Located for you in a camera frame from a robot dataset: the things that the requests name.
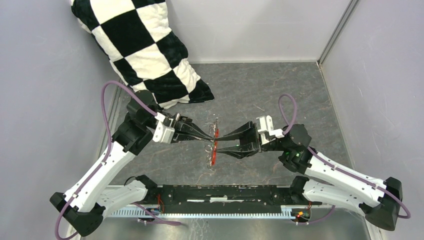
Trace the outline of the metal key holder red handle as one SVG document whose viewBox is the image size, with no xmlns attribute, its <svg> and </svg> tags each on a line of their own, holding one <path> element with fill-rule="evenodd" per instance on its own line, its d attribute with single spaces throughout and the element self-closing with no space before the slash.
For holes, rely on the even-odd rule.
<svg viewBox="0 0 424 240">
<path fill-rule="evenodd" d="M 213 140 L 211 143 L 205 146 L 205 151 L 207 153 L 206 156 L 206 165 L 209 169 L 214 167 L 216 164 L 216 150 L 218 146 L 218 142 L 216 139 L 219 137 L 219 119 L 216 117 L 214 121 L 212 121 L 209 125 L 209 133 L 213 137 Z"/>
</svg>

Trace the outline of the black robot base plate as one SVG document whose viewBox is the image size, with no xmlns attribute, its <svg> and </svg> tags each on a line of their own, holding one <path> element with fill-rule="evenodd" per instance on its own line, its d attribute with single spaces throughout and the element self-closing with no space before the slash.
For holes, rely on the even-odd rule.
<svg viewBox="0 0 424 240">
<path fill-rule="evenodd" d="M 320 206 L 285 185 L 159 185 L 142 204 L 166 214 L 276 214 L 282 206 Z"/>
</svg>

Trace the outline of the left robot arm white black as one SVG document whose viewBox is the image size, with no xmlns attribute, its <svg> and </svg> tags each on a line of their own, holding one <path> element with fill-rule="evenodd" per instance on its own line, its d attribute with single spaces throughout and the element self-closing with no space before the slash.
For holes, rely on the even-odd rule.
<svg viewBox="0 0 424 240">
<path fill-rule="evenodd" d="M 111 136 L 105 151 L 87 173 L 66 192 L 50 197 L 61 217 L 82 237 L 92 234 L 102 221 L 115 211 L 132 203 L 153 203 L 157 190 L 133 180 L 110 193 L 104 190 L 115 176 L 151 142 L 172 144 L 181 141 L 213 141 L 192 119 L 179 113 L 160 110 L 153 94 L 140 90 L 127 104 L 124 122 Z"/>
</svg>

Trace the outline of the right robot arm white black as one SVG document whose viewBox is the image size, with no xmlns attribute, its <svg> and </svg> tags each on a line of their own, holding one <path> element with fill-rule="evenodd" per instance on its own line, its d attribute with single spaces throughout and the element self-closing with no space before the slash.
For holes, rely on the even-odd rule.
<svg viewBox="0 0 424 240">
<path fill-rule="evenodd" d="M 239 145 L 217 149 L 217 153 L 237 159 L 262 152 L 281 152 L 279 161 L 298 173 L 289 189 L 295 204 L 321 202 L 342 207 L 365 217 L 374 226 L 394 231 L 403 198 L 402 183 L 388 177 L 383 180 L 344 166 L 315 148 L 303 124 L 274 128 L 269 117 L 249 121 L 216 141 L 239 141 Z"/>
</svg>

